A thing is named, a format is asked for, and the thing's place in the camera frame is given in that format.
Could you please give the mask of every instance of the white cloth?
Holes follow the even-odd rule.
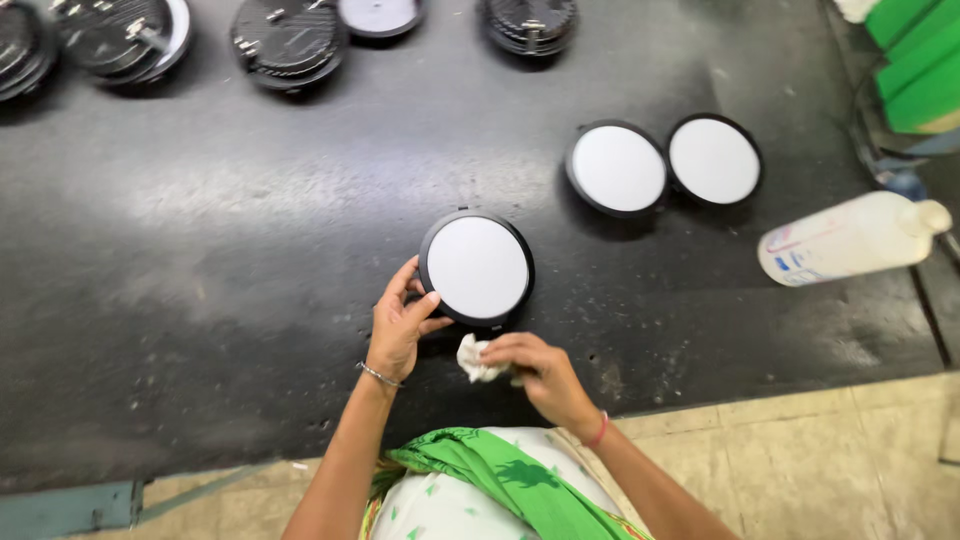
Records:
[[[523,450],[584,494],[618,516],[623,513],[594,480],[579,456],[568,454],[542,428],[484,428]],[[537,540],[529,525],[476,486],[442,473],[407,472],[383,500],[372,540]]]
[[[834,0],[840,13],[848,22],[859,23],[867,19],[867,15],[880,0]]]
[[[508,364],[498,366],[485,366],[480,363],[480,351],[483,351],[490,345],[490,341],[477,341],[477,336],[468,333],[464,340],[460,342],[460,349],[457,350],[457,363],[467,372],[470,382],[490,382],[494,380],[510,366]]]

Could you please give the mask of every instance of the wrist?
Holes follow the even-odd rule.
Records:
[[[604,427],[604,413],[593,404],[590,404],[578,418],[566,427],[573,436],[583,443],[592,441]]]
[[[396,397],[397,387],[374,377],[363,371],[360,373],[360,379],[357,381],[354,392],[363,393],[376,398],[383,398],[392,402]]]
[[[396,364],[390,360],[386,360],[377,356],[367,356],[367,359],[364,361],[364,363],[370,369],[379,373],[383,377],[396,382],[397,384],[400,384],[404,379],[406,379],[406,377],[400,372],[400,369],[397,368]]]

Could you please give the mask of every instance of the green container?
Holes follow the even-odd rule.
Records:
[[[876,77],[890,128],[960,126],[960,0],[883,0],[866,24],[891,62]]]
[[[960,19],[960,0],[883,0],[867,30],[889,61],[897,61]]]

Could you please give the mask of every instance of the white plastic bottle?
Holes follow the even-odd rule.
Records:
[[[773,229],[757,246],[774,281],[800,286],[916,264],[953,222],[940,203],[874,191]]]

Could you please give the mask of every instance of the woman's left hand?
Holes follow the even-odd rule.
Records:
[[[453,324],[453,319],[428,319],[440,304],[440,293],[433,291],[404,306],[407,291],[424,294],[423,283],[414,278],[420,256],[414,256],[390,280],[380,301],[373,307],[373,336],[367,352],[367,366],[380,375],[400,382],[417,363],[417,341],[422,335]]]

